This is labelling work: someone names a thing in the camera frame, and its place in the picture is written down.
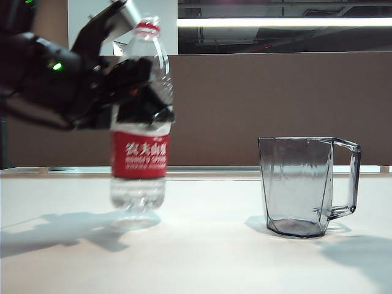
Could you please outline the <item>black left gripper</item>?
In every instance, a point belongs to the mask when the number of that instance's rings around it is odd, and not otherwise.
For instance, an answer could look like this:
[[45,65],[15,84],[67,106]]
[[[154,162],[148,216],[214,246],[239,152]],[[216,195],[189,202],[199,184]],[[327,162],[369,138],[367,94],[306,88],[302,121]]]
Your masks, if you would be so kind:
[[[109,129],[112,106],[107,102],[107,90],[135,89],[151,82],[153,63],[147,58],[127,59],[108,68],[114,56],[101,56],[100,50],[73,46],[72,51],[81,57],[81,73],[71,106],[66,111],[66,121],[73,129]],[[172,105],[166,104],[152,88],[140,88],[127,96],[115,110],[115,122],[173,123],[176,119]]]

